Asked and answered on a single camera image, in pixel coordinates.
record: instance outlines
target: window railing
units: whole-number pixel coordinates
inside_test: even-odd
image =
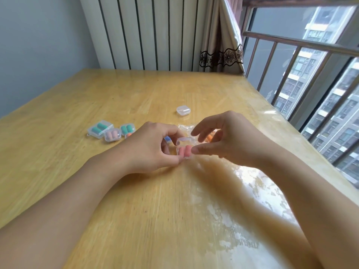
[[[303,71],[304,66],[300,67],[298,66],[298,63],[300,63],[300,60],[298,60],[299,53],[301,51],[307,52],[307,53],[317,53],[318,51],[325,51],[326,55],[322,59],[321,63],[317,66],[316,71],[313,73],[312,78],[309,80],[308,85],[306,89],[303,91],[302,96],[298,99],[297,104],[294,106],[293,111],[289,115],[288,121],[290,122],[292,117],[297,113],[298,109],[302,105],[302,103],[305,101],[308,93],[312,89],[315,81],[317,78],[321,75],[323,69],[325,68],[328,60],[333,54],[340,54],[340,55],[346,55],[348,56],[348,62],[349,64],[351,61],[354,60],[354,58],[359,57],[359,49],[358,48],[350,48],[350,47],[344,47],[339,44],[329,44],[325,41],[328,41],[327,39],[324,40],[323,38],[320,39],[320,41],[314,41],[314,40],[306,40],[306,39],[294,39],[294,38],[288,38],[283,36],[275,36],[275,35],[269,35],[264,33],[257,33],[252,32],[248,30],[248,26],[250,26],[250,22],[252,21],[250,17],[252,17],[253,9],[256,8],[263,8],[263,7],[309,7],[309,6],[356,6],[359,4],[359,0],[243,0],[243,6],[246,6],[245,9],[245,16],[243,18],[243,24],[242,24],[242,39],[244,39],[243,49],[246,50],[246,44],[248,43],[248,38],[255,39],[253,51],[251,54],[251,57],[249,59],[249,63],[247,66],[247,70],[245,72],[245,76],[248,78],[249,73],[251,71],[252,63],[256,54],[256,50],[258,47],[258,43],[260,40],[264,41],[272,41],[273,45],[271,48],[271,51],[269,53],[269,56],[267,58],[266,64],[264,66],[262,75],[260,77],[260,81],[257,85],[257,90],[260,91],[261,87],[263,85],[264,79],[266,77],[268,68],[270,67],[272,58],[275,54],[276,48],[278,43],[286,44],[286,45],[293,45],[296,46],[296,49],[294,50],[294,53],[292,55],[292,58],[289,61],[288,67],[286,68],[283,77],[280,81],[280,84],[278,88],[276,89],[276,92],[273,96],[273,99],[271,100],[271,104],[278,109],[282,114],[283,111],[287,113],[287,110],[289,106],[286,105],[286,100],[281,100],[282,97],[279,97],[280,94],[283,94],[285,96],[290,96],[296,81],[293,81],[291,84],[290,81],[287,81],[289,74],[291,75],[297,75],[297,72],[300,71],[300,75],[298,77],[303,77],[302,74],[308,73],[307,71]],[[311,130],[312,133],[308,133],[305,131],[303,135],[307,137],[308,141],[313,144],[313,146],[317,149],[319,148],[323,140],[320,140],[317,138],[317,136],[322,133],[322,136],[329,136],[333,129],[336,127],[335,124],[337,122],[333,121],[333,117],[336,115],[336,117],[339,117],[341,119],[345,118],[346,115],[351,111],[355,105],[350,105],[350,100],[348,98],[355,94],[356,88],[359,86],[359,75],[353,76],[350,73],[345,75],[346,78],[350,78],[350,81],[342,81],[341,86],[345,86],[345,88],[341,88],[342,94],[340,96],[337,96],[335,94],[332,94],[334,96],[337,96],[335,99],[330,98],[330,100],[327,101],[327,103],[322,106],[322,110],[325,111],[327,114],[325,117],[320,115],[312,114],[312,117],[320,116],[319,119],[314,119],[311,124],[307,123],[306,127]],[[347,161],[347,157],[354,153],[355,151],[358,152],[359,149],[359,139],[358,138],[352,138],[349,142],[345,142],[342,144],[343,147],[346,149],[345,151],[339,150],[336,147],[330,146],[326,152],[322,153],[324,157],[326,157],[329,162],[331,162],[335,167],[343,165]]]

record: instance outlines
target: wooden table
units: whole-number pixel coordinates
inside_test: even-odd
[[[187,116],[176,107],[188,105]],[[115,145],[105,119],[191,125],[234,110],[359,204],[357,191],[244,77],[86,69],[0,120],[0,226]],[[130,175],[96,209],[65,268],[316,268],[281,191],[215,156]]]

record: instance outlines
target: beige curtain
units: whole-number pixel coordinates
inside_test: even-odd
[[[243,74],[242,0],[208,0],[200,71]]]

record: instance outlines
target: fingernail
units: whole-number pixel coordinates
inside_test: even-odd
[[[192,147],[191,152],[192,152],[192,154],[198,154],[199,153],[198,148],[195,147],[195,146]]]

